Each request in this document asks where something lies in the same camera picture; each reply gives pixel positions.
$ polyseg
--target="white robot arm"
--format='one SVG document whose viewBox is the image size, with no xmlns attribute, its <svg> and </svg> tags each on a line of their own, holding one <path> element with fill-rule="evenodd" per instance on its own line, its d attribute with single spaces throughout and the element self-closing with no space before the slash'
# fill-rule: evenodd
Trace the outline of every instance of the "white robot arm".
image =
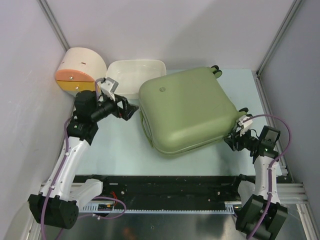
<svg viewBox="0 0 320 240">
<path fill-rule="evenodd" d="M 70 193 L 82 155 L 98 131 L 98 121 L 111 114 L 127 121 L 139 107 L 129 104 L 125 97 L 114 94 L 118 86 L 116 81 L 111 78 L 102 81 L 101 96 L 89 90 L 75 96 L 75 111 L 65 129 L 67 138 L 53 172 L 39 194 L 31 194 L 28 199 L 30 210 L 38 223 L 45 206 L 45 225 L 70 229 L 77 220 L 79 209 L 103 191 L 100 180 L 88 179 L 79 189 Z"/>
<path fill-rule="evenodd" d="M 279 154 L 274 148 L 280 131 L 264 126 L 260 136 L 253 137 L 251 117 L 241 117 L 234 131 L 224 140 L 233 151 L 249 150 L 255 169 L 255 180 L 242 174 L 238 177 L 237 191 L 242 209 L 235 228 L 247 234 L 247 239 L 254 236 L 259 240 L 274 240 L 288 215 L 288 209 L 281 206 L 277 191 L 278 163 L 275 160 Z"/>
</svg>

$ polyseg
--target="white wall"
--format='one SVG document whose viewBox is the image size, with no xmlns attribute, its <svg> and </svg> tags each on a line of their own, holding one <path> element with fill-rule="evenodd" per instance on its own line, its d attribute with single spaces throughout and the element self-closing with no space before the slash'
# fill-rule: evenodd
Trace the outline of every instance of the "white wall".
<svg viewBox="0 0 320 240">
<path fill-rule="evenodd" d="M 305 1 L 262 73 L 262 80 L 273 113 L 292 128 L 292 145 L 286 159 L 294 178 L 304 183 L 320 226 L 319 10 L 319 0 Z M 281 129 L 285 146 L 287 132 Z"/>
<path fill-rule="evenodd" d="M 48 0 L 71 47 L 110 64 L 256 70 L 294 0 Z"/>
<path fill-rule="evenodd" d="M 0 2 L 0 239 L 53 169 L 72 98 L 55 83 L 64 51 L 36 0 Z"/>
</svg>

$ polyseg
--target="purple cable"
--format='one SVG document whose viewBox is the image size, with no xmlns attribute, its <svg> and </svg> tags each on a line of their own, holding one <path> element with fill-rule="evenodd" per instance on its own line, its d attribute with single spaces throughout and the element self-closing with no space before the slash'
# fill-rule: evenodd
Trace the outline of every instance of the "purple cable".
<svg viewBox="0 0 320 240">
<path fill-rule="evenodd" d="M 278 161 L 283 155 L 285 155 L 285 153 L 287 152 L 287 150 L 291 144 L 291 137 L 292 137 L 292 132 L 291 132 L 289 125 L 282 118 L 277 117 L 277 116 L 273 116 L 270 114 L 260 114 L 260 115 L 250 117 L 249 119 L 247 119 L 243 122 L 245 123 L 249 120 L 260 118 L 260 117 L 270 117 L 270 118 L 274 118 L 274 119 L 277 119 L 280 122 L 282 122 L 285 125 L 285 127 L 288 129 L 289 140 L 288 140 L 288 144 L 285 147 L 285 149 L 283 150 L 283 152 L 279 156 L 277 156 L 275 159 L 273 159 L 272 162 L 270 162 L 270 164 L 269 164 L 269 170 L 268 170 L 268 184 L 269 184 L 268 191 L 269 191 L 269 193 L 268 193 L 268 198 L 266 201 L 266 206 L 264 208 L 264 211 L 263 211 L 259 221 L 256 223 L 255 227 L 253 228 L 252 232 L 246 237 L 247 240 L 252 238 L 255 235 L 256 231 L 258 230 L 258 228 L 260 227 L 261 223 L 263 222 L 265 216 L 267 215 L 267 212 L 268 212 L 270 204 L 271 204 L 271 199 L 272 199 L 272 169 L 271 168 L 276 161 Z"/>
<path fill-rule="evenodd" d="M 126 204 L 125 204 L 123 201 L 119 200 L 119 199 L 112 198 L 112 197 L 107 197 L 107 196 L 96 196 L 96 197 L 93 198 L 93 199 L 107 199 L 107 200 L 111 200 L 111 201 L 116 201 L 116 202 L 121 203 L 121 204 L 123 205 L 124 210 L 123 210 L 123 212 L 121 212 L 119 215 L 117 215 L 117 216 L 112 216 L 112 217 L 97 216 L 97 215 L 93 215 L 92 213 L 88 213 L 88 214 L 84 214 L 84 215 L 79 216 L 79 217 L 77 218 L 78 220 L 79 220 L 79 219 L 86 218 L 86 217 L 97 217 L 97 218 L 100 217 L 101 219 L 106 219 L 106 220 L 108 220 L 108 219 L 116 219 L 116 218 L 121 217 L 121 216 L 122 216 L 123 214 L 125 214 L 125 212 L 127 211 L 127 206 L 126 206 Z M 58 233 L 58 235 L 57 235 L 57 237 L 55 238 L 55 240 L 60 239 L 63 231 L 64 231 L 64 229 L 61 228 L 60 231 L 59 231 L 59 233 Z"/>
<path fill-rule="evenodd" d="M 69 141 L 68 141 L 67 125 L 68 125 L 68 123 L 69 123 L 70 120 L 71 120 L 71 117 L 68 118 L 68 119 L 65 121 L 65 123 L 64 123 L 64 128 L 63 128 L 63 129 L 64 129 L 64 140 L 65 140 L 65 153 L 67 153 L 68 150 L 69 150 Z M 44 199 L 44 203 L 43 203 L 43 207 L 42 207 L 42 211 L 41 211 L 41 218 L 40 218 L 41 235 L 42 235 L 43 240 L 47 240 L 46 232 L 45 232 L 45 230 L 46 230 L 46 228 L 45 228 L 45 214 L 46 214 L 46 209 L 47 209 L 49 197 L 50 197 L 50 194 L 51 194 L 51 192 L 52 192 L 52 188 L 51 188 L 51 187 L 56 184 L 57 178 L 58 178 L 58 176 L 59 176 L 59 174 L 60 174 L 60 172 L 61 172 L 62 167 L 63 167 L 64 164 L 65 164 L 66 159 L 67 159 L 67 155 L 64 154 L 63 159 L 62 159 L 62 161 L 61 161 L 61 163 L 60 163 L 60 165 L 59 165 L 58 170 L 56 171 L 56 173 L 55 173 L 55 175 L 54 175 L 54 177 L 53 177 L 53 180 L 52 180 L 52 182 L 51 182 L 51 186 L 49 187 L 48 192 L 47 192 L 47 194 L 46 194 L 46 196 L 45 196 L 45 199 Z"/>
<path fill-rule="evenodd" d="M 99 89 L 98 89 L 98 83 L 102 82 L 104 79 L 103 78 L 99 78 L 97 80 L 94 81 L 94 89 L 95 89 L 95 95 L 96 95 L 96 100 L 99 100 Z"/>
</svg>

